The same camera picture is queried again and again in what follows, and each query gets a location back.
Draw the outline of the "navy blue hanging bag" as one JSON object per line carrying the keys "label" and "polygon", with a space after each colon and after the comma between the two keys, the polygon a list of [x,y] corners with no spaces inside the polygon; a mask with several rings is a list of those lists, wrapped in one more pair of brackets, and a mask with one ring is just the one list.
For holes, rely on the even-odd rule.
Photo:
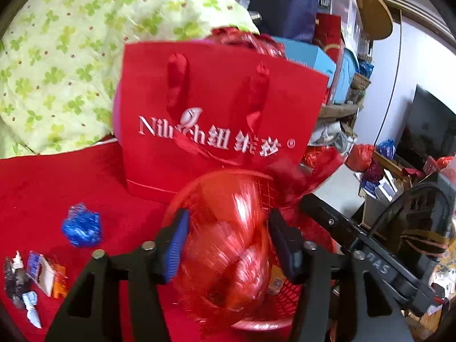
{"label": "navy blue hanging bag", "polygon": [[249,10],[261,15],[261,33],[310,43],[315,32],[318,0],[251,0]]}

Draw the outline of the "green clover patterned quilt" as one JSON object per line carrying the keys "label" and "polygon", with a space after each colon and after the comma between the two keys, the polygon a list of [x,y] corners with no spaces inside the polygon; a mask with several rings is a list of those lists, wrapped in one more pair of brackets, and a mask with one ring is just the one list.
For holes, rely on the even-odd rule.
{"label": "green clover patterned quilt", "polygon": [[128,43],[253,32],[235,0],[15,0],[1,18],[1,156],[57,154],[113,131]]}

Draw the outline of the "round wooden table top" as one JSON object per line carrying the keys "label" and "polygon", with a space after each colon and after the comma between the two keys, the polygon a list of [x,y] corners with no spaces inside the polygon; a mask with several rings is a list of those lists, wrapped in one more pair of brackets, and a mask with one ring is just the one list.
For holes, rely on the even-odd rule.
{"label": "round wooden table top", "polygon": [[393,18],[382,0],[362,0],[359,8],[363,29],[371,40],[389,37],[393,31]]}

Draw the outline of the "orange plastic wrapper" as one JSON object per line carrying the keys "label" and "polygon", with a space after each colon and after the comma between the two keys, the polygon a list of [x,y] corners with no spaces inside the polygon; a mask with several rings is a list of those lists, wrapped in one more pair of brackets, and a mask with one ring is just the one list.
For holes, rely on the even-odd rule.
{"label": "orange plastic wrapper", "polygon": [[66,267],[61,265],[56,258],[49,258],[49,263],[54,271],[52,296],[55,299],[65,298],[68,293]]}

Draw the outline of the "black plastic bag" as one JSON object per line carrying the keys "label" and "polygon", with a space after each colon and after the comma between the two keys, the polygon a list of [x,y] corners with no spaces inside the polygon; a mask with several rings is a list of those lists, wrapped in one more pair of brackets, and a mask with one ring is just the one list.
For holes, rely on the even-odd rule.
{"label": "black plastic bag", "polygon": [[30,282],[19,251],[13,258],[5,257],[3,265],[4,289],[7,297],[19,310],[25,309],[23,293],[28,292]]}

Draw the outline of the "light blue cardboard box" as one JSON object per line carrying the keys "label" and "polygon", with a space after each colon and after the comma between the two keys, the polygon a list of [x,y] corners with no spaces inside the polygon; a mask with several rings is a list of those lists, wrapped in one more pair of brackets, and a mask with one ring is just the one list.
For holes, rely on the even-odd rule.
{"label": "light blue cardboard box", "polygon": [[327,88],[331,87],[336,63],[319,46],[277,36],[274,36],[273,39],[284,46],[285,56],[288,60],[326,75],[328,77]]}

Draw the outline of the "red plastic mesh basket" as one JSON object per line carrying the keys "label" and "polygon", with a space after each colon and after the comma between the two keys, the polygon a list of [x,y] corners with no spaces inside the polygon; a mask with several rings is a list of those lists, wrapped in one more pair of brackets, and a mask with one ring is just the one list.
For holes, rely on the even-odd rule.
{"label": "red plastic mesh basket", "polygon": [[[278,264],[272,268],[269,287],[267,288],[267,293],[264,298],[266,303],[259,310],[230,326],[219,327],[210,323],[200,323],[203,325],[203,329],[208,333],[226,327],[235,327],[241,330],[255,330],[262,327],[268,330],[280,329],[291,324],[299,292],[299,286],[291,284],[291,282],[286,279],[278,262]],[[180,303],[184,307],[178,290],[177,294]]]}

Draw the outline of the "red paper gift bag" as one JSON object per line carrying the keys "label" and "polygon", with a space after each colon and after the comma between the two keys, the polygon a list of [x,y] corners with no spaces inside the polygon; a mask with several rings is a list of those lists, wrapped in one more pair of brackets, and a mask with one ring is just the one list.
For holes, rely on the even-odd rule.
{"label": "red paper gift bag", "polygon": [[241,47],[126,45],[117,118],[127,189],[168,203],[211,171],[300,163],[327,83],[312,68]]}

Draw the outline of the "red plastic bag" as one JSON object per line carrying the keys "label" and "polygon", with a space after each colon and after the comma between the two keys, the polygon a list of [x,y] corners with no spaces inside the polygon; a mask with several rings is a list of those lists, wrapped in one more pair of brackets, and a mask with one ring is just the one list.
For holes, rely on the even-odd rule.
{"label": "red plastic bag", "polygon": [[313,153],[305,169],[286,159],[263,171],[223,169],[204,174],[176,195],[165,222],[180,208],[189,210],[176,288],[199,322],[230,326],[265,305],[272,268],[278,264],[267,231],[271,209],[278,208],[287,224],[333,252],[328,231],[298,213],[298,203],[343,162],[339,151],[329,147]]}

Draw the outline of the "small blue white carton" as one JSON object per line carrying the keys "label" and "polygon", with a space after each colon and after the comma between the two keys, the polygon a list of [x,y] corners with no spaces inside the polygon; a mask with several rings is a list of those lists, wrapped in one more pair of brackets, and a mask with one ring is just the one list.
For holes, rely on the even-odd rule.
{"label": "small blue white carton", "polygon": [[43,254],[29,252],[26,274],[47,296],[52,295],[56,273]]}

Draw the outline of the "black television screen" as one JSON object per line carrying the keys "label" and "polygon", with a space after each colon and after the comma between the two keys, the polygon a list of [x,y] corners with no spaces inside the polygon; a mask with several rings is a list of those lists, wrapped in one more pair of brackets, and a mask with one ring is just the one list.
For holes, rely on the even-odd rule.
{"label": "black television screen", "polygon": [[455,155],[455,113],[419,85],[396,155],[415,169],[422,169],[428,157],[437,161]]}

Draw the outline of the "magenta pillow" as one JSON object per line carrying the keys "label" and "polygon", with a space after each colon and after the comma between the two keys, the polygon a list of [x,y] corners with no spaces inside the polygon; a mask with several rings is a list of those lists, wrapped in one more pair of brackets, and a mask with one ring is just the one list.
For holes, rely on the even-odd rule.
{"label": "magenta pillow", "polygon": [[112,111],[112,122],[114,136],[117,141],[121,143],[121,84],[118,84],[113,102],[113,111]]}

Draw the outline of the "red crumpled foil in bag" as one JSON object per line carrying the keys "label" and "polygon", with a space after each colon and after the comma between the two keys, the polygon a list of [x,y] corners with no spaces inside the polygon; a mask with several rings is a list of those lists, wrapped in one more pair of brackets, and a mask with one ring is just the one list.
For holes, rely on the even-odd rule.
{"label": "red crumpled foil in bag", "polygon": [[267,56],[286,58],[284,45],[271,36],[243,31],[235,26],[213,28],[205,40],[226,46],[243,47]]}

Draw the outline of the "blue foil wrapper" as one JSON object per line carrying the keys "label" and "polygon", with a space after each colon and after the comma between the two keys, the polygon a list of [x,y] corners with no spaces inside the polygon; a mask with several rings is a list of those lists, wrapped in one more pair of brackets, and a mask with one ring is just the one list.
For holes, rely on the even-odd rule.
{"label": "blue foil wrapper", "polygon": [[84,203],[70,207],[61,225],[63,235],[76,248],[94,247],[101,243],[101,217],[90,211]]}

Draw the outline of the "blue bag on floor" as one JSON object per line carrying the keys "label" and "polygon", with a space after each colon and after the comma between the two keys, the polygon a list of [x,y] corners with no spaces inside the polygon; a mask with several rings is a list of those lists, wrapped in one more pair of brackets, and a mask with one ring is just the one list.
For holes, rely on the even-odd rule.
{"label": "blue bag on floor", "polygon": [[387,139],[385,141],[382,141],[376,146],[376,151],[385,157],[388,160],[393,160],[395,152],[396,152],[396,145],[395,145],[395,140],[393,139]]}

